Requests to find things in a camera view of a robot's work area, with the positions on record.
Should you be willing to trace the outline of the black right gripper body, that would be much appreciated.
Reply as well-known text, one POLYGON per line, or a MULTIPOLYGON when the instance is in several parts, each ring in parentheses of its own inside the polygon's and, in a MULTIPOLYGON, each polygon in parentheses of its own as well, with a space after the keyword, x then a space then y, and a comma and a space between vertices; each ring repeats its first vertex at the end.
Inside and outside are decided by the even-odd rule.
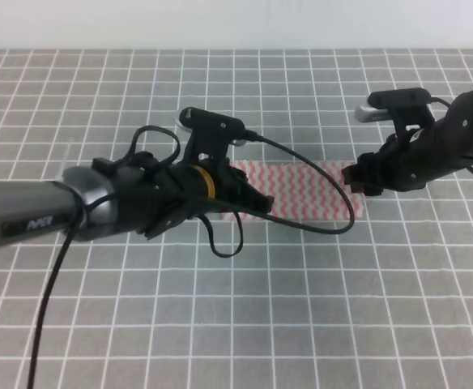
POLYGON ((370 197, 379 196, 384 190, 408 192, 426 186, 425 182, 413 178, 403 166, 401 157, 408 146, 408 135, 400 138, 392 134, 377 152, 364 153, 357 159, 362 170, 362 182, 373 188, 370 197))

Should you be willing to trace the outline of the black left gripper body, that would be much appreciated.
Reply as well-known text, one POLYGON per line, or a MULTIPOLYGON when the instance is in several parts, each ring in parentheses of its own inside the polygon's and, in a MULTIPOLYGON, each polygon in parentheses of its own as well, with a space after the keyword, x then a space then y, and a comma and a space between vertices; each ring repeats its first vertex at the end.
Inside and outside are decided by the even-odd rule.
POLYGON ((110 233, 136 232, 152 239, 207 213, 225 213, 213 200, 237 204, 248 178, 227 160, 180 162, 157 160, 150 152, 137 152, 130 160, 95 159, 92 168, 108 178, 112 189, 92 202, 92 210, 114 210, 106 222, 110 233))

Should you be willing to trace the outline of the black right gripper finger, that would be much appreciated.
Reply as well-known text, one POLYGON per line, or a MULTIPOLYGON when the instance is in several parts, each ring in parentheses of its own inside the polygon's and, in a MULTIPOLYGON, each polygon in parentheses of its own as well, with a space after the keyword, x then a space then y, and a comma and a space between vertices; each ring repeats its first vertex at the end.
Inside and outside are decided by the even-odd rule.
POLYGON ((373 188, 364 182, 353 182, 350 184, 350 189, 354 194, 363 194, 365 196, 371 196, 373 194, 373 188))
POLYGON ((362 182, 362 170, 359 165, 349 165, 342 169, 344 182, 362 182))

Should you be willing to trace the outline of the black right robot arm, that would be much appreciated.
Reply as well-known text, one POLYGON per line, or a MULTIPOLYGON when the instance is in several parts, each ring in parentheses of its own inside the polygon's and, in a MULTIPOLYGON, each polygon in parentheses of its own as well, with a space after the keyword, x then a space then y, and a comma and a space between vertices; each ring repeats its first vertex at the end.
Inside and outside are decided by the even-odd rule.
POLYGON ((420 190, 473 166, 473 91, 459 95, 440 119, 430 112, 434 101, 423 88, 407 88, 373 92, 366 106, 356 107, 358 122, 392 121, 395 132, 377 152, 364 153, 343 169, 352 192, 420 190))

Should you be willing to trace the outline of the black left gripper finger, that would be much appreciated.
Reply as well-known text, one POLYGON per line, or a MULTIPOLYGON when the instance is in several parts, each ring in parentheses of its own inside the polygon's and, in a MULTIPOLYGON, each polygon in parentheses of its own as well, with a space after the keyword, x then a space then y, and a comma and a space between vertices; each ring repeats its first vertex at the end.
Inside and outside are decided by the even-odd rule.
POLYGON ((269 214, 272 210, 275 197, 263 194, 248 182, 241 185, 240 205, 253 212, 269 214))

